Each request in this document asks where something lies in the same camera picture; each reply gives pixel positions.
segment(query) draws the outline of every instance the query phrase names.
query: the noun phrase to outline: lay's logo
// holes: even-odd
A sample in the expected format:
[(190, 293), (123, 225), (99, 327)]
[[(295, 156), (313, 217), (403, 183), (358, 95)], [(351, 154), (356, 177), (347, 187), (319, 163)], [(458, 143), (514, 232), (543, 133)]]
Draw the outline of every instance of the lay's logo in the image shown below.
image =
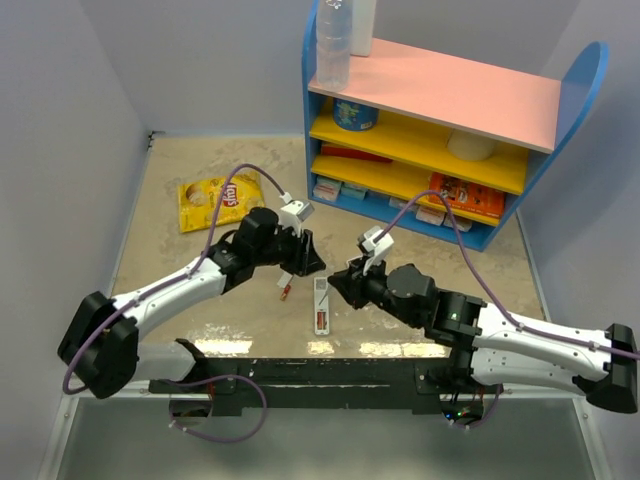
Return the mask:
[(224, 195), (222, 196), (222, 204), (225, 207), (235, 207), (239, 204), (238, 187), (235, 183), (227, 185), (227, 189), (224, 191)]

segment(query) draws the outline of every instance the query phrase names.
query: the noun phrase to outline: shelf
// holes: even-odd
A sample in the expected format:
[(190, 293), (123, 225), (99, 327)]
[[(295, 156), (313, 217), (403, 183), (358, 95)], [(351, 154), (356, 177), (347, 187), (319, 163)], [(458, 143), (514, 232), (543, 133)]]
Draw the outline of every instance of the shelf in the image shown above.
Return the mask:
[(561, 82), (464, 58), (374, 39), (352, 56), (349, 85), (309, 90), (545, 153), (556, 145)]
[(504, 192), (520, 195), (524, 191), (527, 149), (499, 143), (491, 158), (467, 162), (447, 150), (449, 131), (441, 125), (381, 111), (371, 130), (350, 132), (336, 125), (330, 108), (325, 106), (310, 135)]
[[(397, 162), (380, 163), (318, 155), (311, 166), (311, 171), (335, 180), (356, 183), (376, 192), (404, 200), (409, 200), (429, 188), (429, 171)], [(427, 199), (418, 200), (418, 204), (444, 210), (444, 206), (432, 205)], [(493, 227), (500, 223), (497, 218), (489, 218), (458, 209), (453, 209), (453, 213)]]
[[(386, 201), (377, 198), (365, 198), (364, 200), (358, 200), (356, 198), (340, 195), (335, 202), (329, 202), (313, 196), (311, 197), (311, 200), (325, 205), (331, 205), (332, 207), (338, 207), (358, 215), (374, 218), (383, 222), (383, 224), (380, 225), (381, 227), (393, 220), (400, 211), (396, 208), (390, 207)], [(457, 243), (455, 233), (451, 228), (438, 227), (429, 223), (421, 222), (416, 220), (415, 216), (411, 213), (405, 214), (398, 222), (398, 226), (406, 228), (407, 230), (439, 238), (447, 242)], [(485, 241), (493, 231), (493, 227), (476, 223), (468, 232), (461, 232), (462, 241), (468, 248), (473, 250), (482, 250), (484, 248)]]

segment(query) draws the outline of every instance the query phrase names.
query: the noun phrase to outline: pink shelf top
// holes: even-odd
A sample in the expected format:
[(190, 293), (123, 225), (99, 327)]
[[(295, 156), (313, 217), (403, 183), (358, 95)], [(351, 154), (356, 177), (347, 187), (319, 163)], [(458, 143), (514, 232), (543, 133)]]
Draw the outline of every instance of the pink shelf top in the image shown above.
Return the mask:
[(374, 39), (341, 92), (309, 90), (550, 153), (559, 80)]

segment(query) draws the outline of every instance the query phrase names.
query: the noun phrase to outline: glass panel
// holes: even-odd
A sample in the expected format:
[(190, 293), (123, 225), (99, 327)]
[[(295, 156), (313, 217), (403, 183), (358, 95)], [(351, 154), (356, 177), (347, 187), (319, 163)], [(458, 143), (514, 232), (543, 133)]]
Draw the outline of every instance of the glass panel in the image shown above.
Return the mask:
[[(570, 400), (505, 399), (477, 430), (405, 411), (272, 410), (262, 431), (216, 445), (168, 428), (166, 399), (83, 399), (60, 480), (592, 479)], [(258, 418), (209, 419), (241, 434)]]

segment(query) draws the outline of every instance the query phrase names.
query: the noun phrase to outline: beige floor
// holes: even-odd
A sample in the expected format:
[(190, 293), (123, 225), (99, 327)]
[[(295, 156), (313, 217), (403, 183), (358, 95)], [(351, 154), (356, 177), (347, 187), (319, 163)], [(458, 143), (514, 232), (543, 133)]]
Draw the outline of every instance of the beige floor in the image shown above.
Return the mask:
[[(306, 198), (304, 143), (301, 138), (158, 138), (156, 139), (114, 294), (147, 285), (195, 258), (206, 232), (180, 234), (176, 188), (226, 175), (242, 162), (265, 167), (294, 198)], [(267, 206), (280, 207), (275, 190), (263, 182)], [(358, 235), (379, 224), (342, 210), (316, 204), (305, 225), (314, 232), (328, 271), (340, 270), (358, 254)], [(486, 295), (468, 272), (458, 247), (400, 228), (390, 268), (412, 262), (438, 286)], [(541, 317), (529, 264), (515, 218), (484, 253), (472, 252), (478, 270), (513, 312)], [(263, 268), (229, 292), (190, 308), (149, 335), (146, 341), (187, 338), (210, 355), (269, 357), (441, 356), (446, 350), (422, 338), (375, 307), (354, 311), (336, 292), (330, 298), (331, 335), (313, 334), (312, 280), (294, 279), (286, 302), (279, 300), (280, 270)]]

